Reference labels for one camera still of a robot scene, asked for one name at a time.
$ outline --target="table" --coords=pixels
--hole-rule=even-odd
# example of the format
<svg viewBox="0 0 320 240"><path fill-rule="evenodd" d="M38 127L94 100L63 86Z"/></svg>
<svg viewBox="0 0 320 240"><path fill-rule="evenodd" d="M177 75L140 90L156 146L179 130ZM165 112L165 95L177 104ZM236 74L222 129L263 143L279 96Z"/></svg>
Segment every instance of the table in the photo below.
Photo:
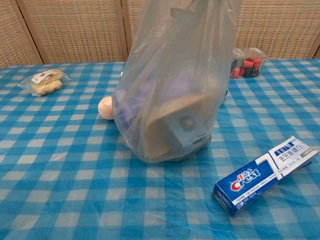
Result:
<svg viewBox="0 0 320 240"><path fill-rule="evenodd" d="M211 145L157 164L98 115L124 65L0 69L0 239L319 238L319 156L234 218L211 196L218 179L290 136L319 149L319 60L270 60L257 78L231 79ZM44 97L16 86L51 68L70 85Z"/></svg>

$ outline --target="label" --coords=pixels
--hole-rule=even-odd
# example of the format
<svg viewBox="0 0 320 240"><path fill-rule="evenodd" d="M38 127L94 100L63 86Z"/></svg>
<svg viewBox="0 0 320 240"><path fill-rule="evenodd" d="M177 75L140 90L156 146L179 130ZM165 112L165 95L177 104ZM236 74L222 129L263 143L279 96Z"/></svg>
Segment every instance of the label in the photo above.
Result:
<svg viewBox="0 0 320 240"><path fill-rule="evenodd" d="M33 78L31 79L32 82L34 82L35 84L40 83L43 79L45 79L47 76L51 75L51 74L56 74L55 71L52 70L47 70L38 74L35 74L33 76Z"/></svg>
<svg viewBox="0 0 320 240"><path fill-rule="evenodd" d="M319 151L294 136L219 180L213 195L234 216L294 170L310 163Z"/></svg>

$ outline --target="toothpaste box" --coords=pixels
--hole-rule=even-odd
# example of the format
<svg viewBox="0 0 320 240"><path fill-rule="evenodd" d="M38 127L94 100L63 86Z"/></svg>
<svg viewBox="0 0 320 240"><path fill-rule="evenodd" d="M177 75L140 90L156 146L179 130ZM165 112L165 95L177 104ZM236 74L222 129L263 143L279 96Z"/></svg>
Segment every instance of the toothpaste box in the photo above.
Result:
<svg viewBox="0 0 320 240"><path fill-rule="evenodd" d="M233 217L319 151L294 136L216 182L212 194Z"/></svg>

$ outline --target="packaged bread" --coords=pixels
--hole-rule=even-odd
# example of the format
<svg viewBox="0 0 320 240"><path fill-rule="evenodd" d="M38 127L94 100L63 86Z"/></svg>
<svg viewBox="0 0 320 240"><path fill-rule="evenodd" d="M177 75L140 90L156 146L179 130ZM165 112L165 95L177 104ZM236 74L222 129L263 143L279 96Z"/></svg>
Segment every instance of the packaged bread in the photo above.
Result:
<svg viewBox="0 0 320 240"><path fill-rule="evenodd" d="M18 86L33 96L41 97L61 89L70 78L59 69L50 69L22 80Z"/></svg>

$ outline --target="blue gingham tablecloth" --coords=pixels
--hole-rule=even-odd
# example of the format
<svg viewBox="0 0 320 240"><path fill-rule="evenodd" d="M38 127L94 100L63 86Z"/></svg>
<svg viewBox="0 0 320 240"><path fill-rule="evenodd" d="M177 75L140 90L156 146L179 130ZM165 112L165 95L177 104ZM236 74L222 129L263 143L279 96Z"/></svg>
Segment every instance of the blue gingham tablecloth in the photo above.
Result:
<svg viewBox="0 0 320 240"><path fill-rule="evenodd" d="M51 68L69 86L34 97L16 86ZM290 136L319 150L320 61L271 60L231 79L212 143L181 162L146 164L97 107L124 63L0 69L0 239L319 239L320 161L235 218L215 182Z"/></svg>

